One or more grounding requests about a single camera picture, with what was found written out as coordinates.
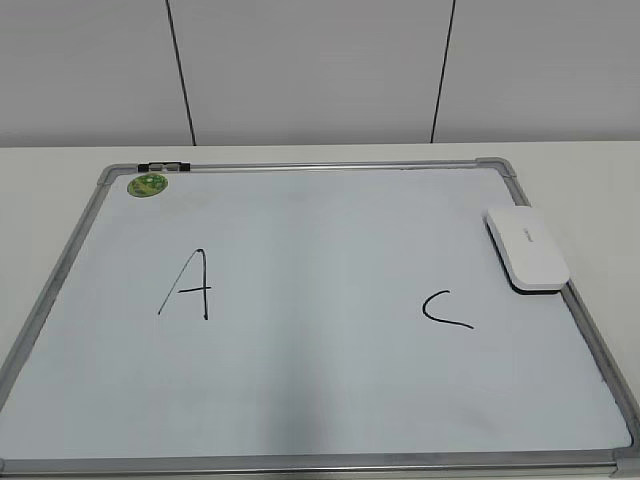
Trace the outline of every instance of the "whiteboard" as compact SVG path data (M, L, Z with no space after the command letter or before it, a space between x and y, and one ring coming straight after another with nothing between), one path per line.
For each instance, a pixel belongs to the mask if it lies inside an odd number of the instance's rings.
M0 411L5 459L612 449L560 294L509 286L493 169L118 176ZM203 318L206 252L208 320ZM435 322L437 318L473 328Z

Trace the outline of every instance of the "green sticker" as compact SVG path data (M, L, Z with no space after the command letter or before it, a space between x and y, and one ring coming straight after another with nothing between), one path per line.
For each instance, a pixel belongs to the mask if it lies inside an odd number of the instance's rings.
M134 197L153 197L167 188L167 185L169 185L167 177L157 173L148 173L131 180L127 186L127 192Z

